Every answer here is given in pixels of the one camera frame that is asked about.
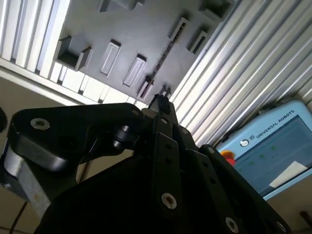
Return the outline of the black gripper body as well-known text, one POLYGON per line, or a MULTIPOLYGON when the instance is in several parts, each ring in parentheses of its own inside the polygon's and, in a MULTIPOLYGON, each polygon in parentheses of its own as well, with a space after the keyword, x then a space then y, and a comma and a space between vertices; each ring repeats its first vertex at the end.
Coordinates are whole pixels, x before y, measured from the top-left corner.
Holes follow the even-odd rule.
POLYGON ((38 234, 218 234, 182 191, 179 162, 131 157, 65 191, 38 234))

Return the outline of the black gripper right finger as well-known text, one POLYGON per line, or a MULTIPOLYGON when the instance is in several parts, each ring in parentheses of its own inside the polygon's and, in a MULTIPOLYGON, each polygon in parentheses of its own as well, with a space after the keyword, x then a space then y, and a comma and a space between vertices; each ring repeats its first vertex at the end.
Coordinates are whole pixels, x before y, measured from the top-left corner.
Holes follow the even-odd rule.
POLYGON ((162 111, 173 123, 190 234, 290 234, 289 225, 211 145, 197 147, 177 122, 167 97, 162 111))

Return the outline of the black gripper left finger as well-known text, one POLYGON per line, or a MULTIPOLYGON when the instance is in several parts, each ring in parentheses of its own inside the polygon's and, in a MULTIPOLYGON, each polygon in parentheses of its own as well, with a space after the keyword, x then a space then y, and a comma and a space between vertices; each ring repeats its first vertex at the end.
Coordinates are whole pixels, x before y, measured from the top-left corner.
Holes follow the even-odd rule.
POLYGON ((178 160, 173 123, 162 111, 129 103, 26 109, 13 115, 7 172, 43 216, 65 191, 131 157, 178 160))

